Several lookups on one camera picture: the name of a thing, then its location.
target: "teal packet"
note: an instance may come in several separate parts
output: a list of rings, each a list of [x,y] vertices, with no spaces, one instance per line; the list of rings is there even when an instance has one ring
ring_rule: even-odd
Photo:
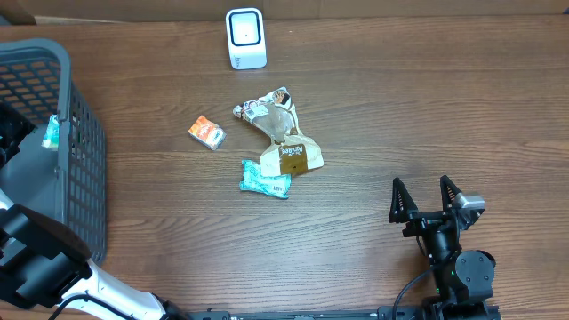
[[[42,147],[57,151],[60,146],[60,123],[57,121],[57,116],[50,116],[50,121],[45,130],[45,136],[42,140]]]
[[[241,191],[254,191],[268,196],[288,199],[288,189],[291,187],[291,175],[283,174],[276,177],[260,175],[260,165],[253,160],[242,160],[243,181],[239,183]]]

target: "crumpled snack bag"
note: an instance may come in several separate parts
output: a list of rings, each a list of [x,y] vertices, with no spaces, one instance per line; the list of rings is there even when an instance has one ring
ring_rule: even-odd
[[[260,156],[263,176],[302,173],[324,165],[320,147],[302,134],[293,99],[285,87],[233,108],[233,114],[271,138]]]

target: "basket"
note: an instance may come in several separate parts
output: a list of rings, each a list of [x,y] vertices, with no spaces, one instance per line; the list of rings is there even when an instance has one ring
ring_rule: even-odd
[[[0,44],[0,101],[37,126],[0,170],[0,189],[70,227],[100,265],[107,251],[105,132],[71,81],[65,49],[47,39]],[[57,151],[41,146],[54,114]]]

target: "cable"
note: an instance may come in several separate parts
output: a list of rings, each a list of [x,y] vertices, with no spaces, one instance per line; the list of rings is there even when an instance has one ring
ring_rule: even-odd
[[[403,287],[403,289],[401,290],[399,295],[397,295],[397,298],[395,299],[395,303],[393,304],[393,308],[391,309],[391,320],[397,320],[397,307],[399,306],[399,302],[401,301],[401,299],[403,298],[403,295],[407,292],[407,290],[409,290],[412,286],[414,286],[416,283],[418,283],[420,280],[422,280],[422,278],[424,278],[425,276],[428,276],[429,273],[435,271],[438,268],[443,267],[461,247],[459,245],[459,239],[461,238],[461,229],[459,228],[459,218],[458,218],[458,215],[456,213],[454,214],[454,230],[455,230],[455,234],[456,234],[456,247],[454,248],[454,250],[452,252],[450,252],[442,261],[440,261],[439,263],[437,263],[435,265],[432,265],[427,271],[424,271],[420,275],[416,276],[413,280],[411,280],[409,282],[409,284],[407,284],[405,287]]]
[[[54,320],[55,318],[57,318],[57,317],[60,315],[61,311],[63,311],[63,309],[64,309],[69,303],[71,303],[71,302],[73,302],[73,301],[75,301],[75,300],[80,300],[80,299],[83,299],[83,300],[85,300],[85,301],[91,301],[91,302],[93,302],[93,303],[96,303],[96,304],[100,305],[101,307],[107,309],[108,311],[114,313],[115,315],[122,317],[123,319],[126,319],[126,320],[133,320],[133,319],[134,319],[133,317],[127,316],[126,314],[122,313],[121,311],[117,310],[116,308],[110,306],[107,302],[104,302],[104,301],[102,301],[102,300],[99,300],[99,299],[97,299],[97,298],[95,298],[95,297],[92,297],[92,296],[90,296],[90,295],[88,295],[88,294],[77,294],[77,295],[75,295],[75,296],[73,296],[73,297],[71,297],[71,298],[69,298],[69,299],[63,301],[63,303],[61,303],[60,306],[57,307],[57,309],[55,310],[55,312],[53,312],[52,316],[50,316],[50,318],[49,318],[48,320]]]

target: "wood grain surface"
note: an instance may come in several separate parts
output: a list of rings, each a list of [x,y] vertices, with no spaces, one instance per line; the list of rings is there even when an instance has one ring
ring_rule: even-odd
[[[490,303],[566,319],[568,29],[563,16],[269,21],[267,67],[239,72],[218,22],[2,28],[0,41],[67,48],[108,135],[104,268],[138,289],[191,311],[390,305],[427,267],[388,224],[391,181],[437,210],[448,174],[487,202],[461,244],[498,262]],[[239,191],[241,160],[269,139],[231,113],[283,85],[325,159],[285,201]],[[200,115],[228,133],[216,152],[188,136]],[[0,305],[4,320],[49,312]]]

